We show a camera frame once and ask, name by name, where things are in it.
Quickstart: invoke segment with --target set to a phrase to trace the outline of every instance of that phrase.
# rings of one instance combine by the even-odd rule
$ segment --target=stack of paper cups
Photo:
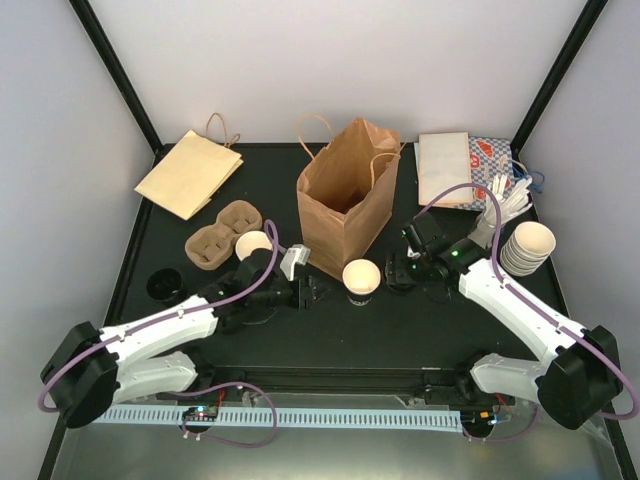
[[[518,225],[502,247],[500,263],[508,273],[524,277],[536,271],[556,248],[556,237],[538,222]]]

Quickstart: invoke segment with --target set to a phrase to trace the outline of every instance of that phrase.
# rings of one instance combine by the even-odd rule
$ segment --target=black work surface
[[[182,272],[189,293],[235,269],[233,256],[214,272],[198,269],[184,252],[184,243],[197,229],[215,223],[217,213],[233,200],[252,203],[264,219],[272,219],[281,244],[301,243],[295,184],[309,157],[298,145],[238,145],[244,165],[217,192],[211,202],[189,221],[153,206],[136,255],[131,260],[130,281],[117,323],[137,320],[163,309],[145,291],[148,277],[158,269]],[[404,249],[401,226],[418,211],[413,148],[405,148],[400,161],[393,216],[365,258],[380,268],[388,252]],[[441,228],[451,239],[465,236],[477,213],[433,209]],[[532,215],[520,221],[530,220]],[[508,238],[509,225],[503,235]],[[309,311],[281,308],[262,325],[247,326],[233,335],[214,334],[197,345],[216,367],[278,367],[316,369],[422,369],[452,368],[478,350],[506,357],[533,359],[531,352],[506,327],[480,306],[457,292],[444,304],[442,292],[421,289],[405,297],[381,286],[370,304],[349,303],[342,284],[308,267],[327,281],[331,290]],[[562,299],[547,262],[521,283],[554,308]]]

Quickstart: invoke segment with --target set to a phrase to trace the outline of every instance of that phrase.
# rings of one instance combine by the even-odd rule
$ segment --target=folded paper bag
[[[190,130],[135,190],[188,220],[240,165],[239,153]]]
[[[309,262],[341,279],[345,265],[364,255],[391,218],[398,133],[357,118],[315,157],[298,136],[312,159],[296,185]]]
[[[471,181],[469,135],[461,133],[422,134],[419,138],[418,203],[428,205],[448,188]],[[436,206],[454,207],[471,203],[473,192],[458,189],[441,199]]]

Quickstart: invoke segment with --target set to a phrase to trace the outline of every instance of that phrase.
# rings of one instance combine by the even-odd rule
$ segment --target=white cable tray
[[[180,425],[188,406],[114,405],[93,423],[124,425]],[[351,428],[376,430],[435,430],[462,432],[460,412],[444,410],[359,410],[278,408],[278,427]],[[222,407],[215,422],[190,421],[188,425],[220,427],[271,427],[268,408]]]

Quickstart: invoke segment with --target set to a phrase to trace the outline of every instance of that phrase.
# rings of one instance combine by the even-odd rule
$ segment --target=metal floor
[[[515,433],[525,428],[528,421],[519,417],[498,425],[496,428],[500,430],[495,433],[501,436]],[[267,429],[219,427],[215,433],[237,441],[257,441]],[[67,433],[52,478],[615,480],[622,477],[604,429],[589,425],[569,431],[543,415],[541,423],[527,437],[500,445],[469,443],[459,433],[434,431],[281,428],[273,443],[256,450],[206,440],[196,442],[193,438],[185,440],[173,426],[92,424]]]

